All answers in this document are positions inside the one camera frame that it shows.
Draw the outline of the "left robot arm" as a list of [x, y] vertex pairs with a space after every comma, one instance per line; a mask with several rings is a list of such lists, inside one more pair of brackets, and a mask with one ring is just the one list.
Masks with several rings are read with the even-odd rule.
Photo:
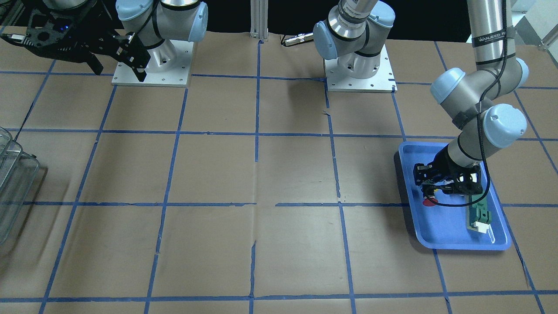
[[[469, 0], [467, 8], [476, 70], [449, 69], [430, 87], [461, 134], [429, 164], [413, 167], [415, 185], [429, 201], [436, 191], [486, 194], [490, 187], [482, 187], [480, 166], [514, 143], [526, 128], [520, 110], [494, 103], [524, 85], [529, 75], [527, 64], [515, 54], [510, 6], [505, 0]], [[371, 78], [395, 17], [394, 10], [380, 0], [341, 0], [314, 25], [313, 41], [324, 60], [337, 60], [350, 77]]]

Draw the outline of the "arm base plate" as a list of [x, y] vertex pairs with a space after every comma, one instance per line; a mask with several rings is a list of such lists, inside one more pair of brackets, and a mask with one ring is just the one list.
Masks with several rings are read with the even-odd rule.
[[190, 78], [195, 43], [166, 40], [148, 50], [151, 59], [145, 70], [146, 78], [140, 82], [132, 69], [118, 62], [112, 79], [113, 85], [138, 87], [187, 87]]
[[354, 53], [337, 59], [324, 60], [323, 67], [330, 92], [397, 92], [386, 46], [373, 57]]

